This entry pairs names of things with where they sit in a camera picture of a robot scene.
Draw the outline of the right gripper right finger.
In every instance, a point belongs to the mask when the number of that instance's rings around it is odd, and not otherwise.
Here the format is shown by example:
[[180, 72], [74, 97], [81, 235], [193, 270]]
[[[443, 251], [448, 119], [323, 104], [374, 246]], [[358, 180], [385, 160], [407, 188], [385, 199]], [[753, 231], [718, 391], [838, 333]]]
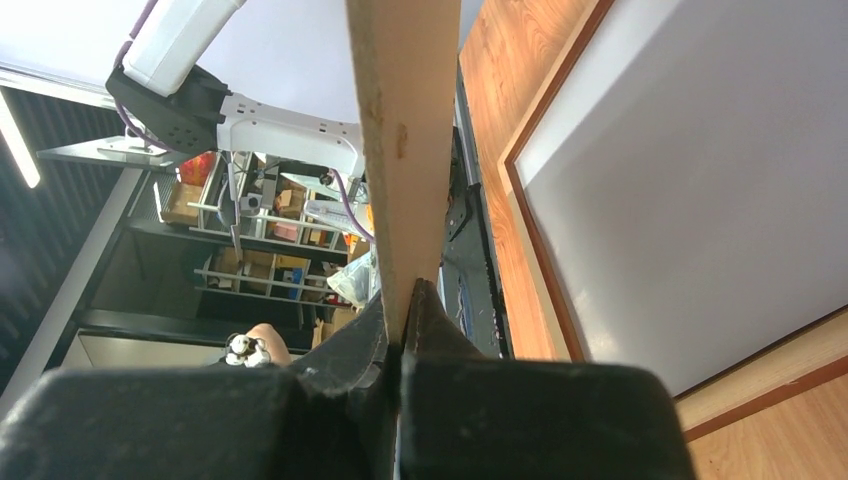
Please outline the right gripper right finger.
[[405, 479], [692, 479], [674, 403], [635, 367], [495, 359], [415, 283], [400, 378]]

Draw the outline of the brown cardboard backing sheet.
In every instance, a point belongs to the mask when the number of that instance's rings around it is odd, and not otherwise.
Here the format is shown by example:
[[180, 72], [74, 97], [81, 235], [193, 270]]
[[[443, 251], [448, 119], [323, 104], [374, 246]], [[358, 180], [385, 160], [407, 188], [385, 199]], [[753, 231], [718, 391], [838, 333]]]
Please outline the brown cardboard backing sheet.
[[389, 341], [438, 273], [453, 141], [461, 4], [349, 1], [355, 84]]

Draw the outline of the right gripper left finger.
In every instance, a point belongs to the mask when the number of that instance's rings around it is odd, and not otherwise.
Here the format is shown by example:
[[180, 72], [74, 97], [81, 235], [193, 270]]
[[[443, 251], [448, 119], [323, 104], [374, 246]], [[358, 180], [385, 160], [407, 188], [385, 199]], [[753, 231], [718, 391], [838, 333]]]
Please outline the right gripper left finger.
[[383, 305], [292, 365], [56, 369], [1, 425], [5, 479], [376, 479], [359, 409], [386, 357]]

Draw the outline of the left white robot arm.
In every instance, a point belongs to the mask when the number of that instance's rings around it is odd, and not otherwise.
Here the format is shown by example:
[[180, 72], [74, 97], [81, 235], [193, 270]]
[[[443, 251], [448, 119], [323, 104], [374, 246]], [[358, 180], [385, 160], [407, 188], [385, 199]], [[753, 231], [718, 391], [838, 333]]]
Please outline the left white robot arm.
[[190, 157], [212, 150], [258, 152], [362, 176], [359, 125], [261, 103], [198, 66], [242, 5], [148, 2], [105, 83], [118, 113], [138, 119], [152, 133], [152, 144]]

